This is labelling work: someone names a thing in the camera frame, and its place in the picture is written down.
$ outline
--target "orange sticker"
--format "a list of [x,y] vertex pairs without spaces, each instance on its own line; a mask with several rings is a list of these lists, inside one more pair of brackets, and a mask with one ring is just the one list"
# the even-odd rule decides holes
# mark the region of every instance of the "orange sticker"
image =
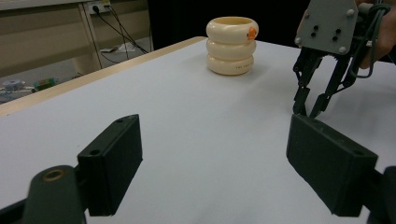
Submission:
[[256,34],[257,34],[256,29],[254,29],[254,27],[250,27],[248,29],[247,39],[252,40],[252,39],[256,38]]

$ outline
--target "white table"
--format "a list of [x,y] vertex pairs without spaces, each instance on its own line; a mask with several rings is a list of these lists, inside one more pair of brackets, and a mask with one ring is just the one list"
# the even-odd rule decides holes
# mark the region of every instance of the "white table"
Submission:
[[[14,106],[0,118],[0,207],[25,198],[40,171],[77,165],[113,120],[139,114],[144,160],[117,214],[88,223],[365,223],[365,208],[332,216],[286,158],[300,50],[258,42],[253,69],[226,77],[206,68],[205,38],[196,41],[72,91],[38,92],[62,93],[33,105],[22,98],[22,109],[0,106]],[[326,57],[314,74],[308,109],[334,65]],[[396,164],[395,71],[376,63],[318,116],[378,154],[381,173]]]

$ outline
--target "cable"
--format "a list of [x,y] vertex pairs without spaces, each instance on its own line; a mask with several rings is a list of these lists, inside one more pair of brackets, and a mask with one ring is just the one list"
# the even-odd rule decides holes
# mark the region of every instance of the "cable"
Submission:
[[149,51],[152,51],[152,35],[151,35],[151,24],[148,28],[148,40],[149,40]]
[[[106,6],[110,9],[110,11],[112,11],[112,14],[114,17],[117,18],[117,14],[115,13],[115,11],[112,9],[111,6]],[[120,24],[121,29],[123,29],[126,34],[129,36],[125,36],[124,34],[122,34],[120,31],[118,31],[115,27],[113,27],[110,23],[108,23],[99,13],[99,8],[97,8],[97,10],[95,10],[95,7],[92,8],[93,11],[95,11],[95,13],[99,16],[99,18],[104,21],[108,26],[110,26],[114,31],[116,31],[119,35],[123,36],[124,38],[126,38],[127,40],[129,40],[131,42],[132,45],[134,45],[135,47],[137,47],[138,49],[140,49],[143,53],[148,53],[145,49],[143,49],[142,47],[140,47],[128,34],[128,32],[126,32],[125,28],[123,27],[122,24]]]
[[354,67],[353,65],[356,63],[356,57],[353,57],[351,65],[349,66],[349,73],[350,75],[352,75],[353,77],[359,77],[359,78],[367,78],[370,77],[373,74],[373,67],[374,67],[374,58],[375,58],[375,44],[376,44],[376,40],[378,38],[378,33],[379,33],[379,25],[381,24],[382,21],[382,17],[387,14],[390,11],[390,6],[388,4],[382,4],[382,3],[378,3],[373,5],[370,10],[369,10],[369,14],[375,13],[375,16],[373,18],[372,23],[370,24],[369,28],[367,29],[366,34],[364,35],[363,40],[359,43],[358,48],[356,50],[356,54],[360,54],[361,50],[364,48],[364,46],[366,45],[366,40],[369,39],[369,35],[371,33],[371,31],[373,30],[373,35],[371,37],[371,43],[372,46],[370,47],[370,70],[367,76],[358,76],[357,74],[355,74],[355,72],[352,71],[352,67]]
[[110,11],[111,11],[111,13],[113,14],[113,16],[114,16],[114,17],[116,18],[116,20],[119,22],[120,28],[123,29],[123,30],[125,31],[125,33],[129,36],[129,38],[130,38],[132,44],[133,44],[135,47],[137,47],[137,48],[139,48],[140,50],[142,50],[144,53],[148,53],[145,49],[143,49],[142,47],[140,47],[140,46],[134,41],[133,38],[131,38],[131,36],[130,36],[130,35],[128,34],[128,32],[126,31],[125,27],[120,23],[119,16],[117,15],[117,13],[116,13],[116,11],[113,9],[113,7],[112,7],[112,6],[106,6],[106,7],[108,7],[108,8],[110,9]]
[[122,40],[123,40],[124,47],[125,47],[126,58],[129,59],[129,56],[128,56],[128,49],[127,49],[126,43],[125,43],[125,35],[123,34],[123,31],[122,31],[122,24],[121,24],[121,22],[120,22],[120,20],[119,20],[118,15],[112,10],[112,8],[111,8],[110,6],[108,6],[108,8],[110,8],[111,13],[113,14],[114,18],[116,18],[117,22],[119,23],[120,32],[121,32]]

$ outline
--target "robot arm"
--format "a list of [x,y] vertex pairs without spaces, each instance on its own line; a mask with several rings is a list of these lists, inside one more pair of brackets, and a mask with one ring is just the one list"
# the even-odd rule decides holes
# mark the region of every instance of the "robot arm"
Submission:
[[139,115],[114,120],[80,153],[31,181],[26,199],[0,209],[2,224],[81,224],[114,216],[143,160]]
[[[326,91],[315,102],[309,115],[315,118],[325,111],[332,96],[352,86],[358,77],[359,64],[375,41],[382,17],[390,11],[385,4],[360,4],[354,0],[312,0],[305,12],[295,43],[302,50],[293,71],[298,79],[294,114],[306,116],[307,87],[323,57],[333,56],[337,64]],[[370,67],[369,77],[373,73]]]

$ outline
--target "stacked rings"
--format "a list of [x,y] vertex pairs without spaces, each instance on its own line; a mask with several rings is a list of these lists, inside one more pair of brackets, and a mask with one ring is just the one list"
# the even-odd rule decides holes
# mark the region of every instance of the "stacked rings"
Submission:
[[254,63],[257,22],[245,17],[220,17],[206,26],[207,67],[215,73],[245,74]]

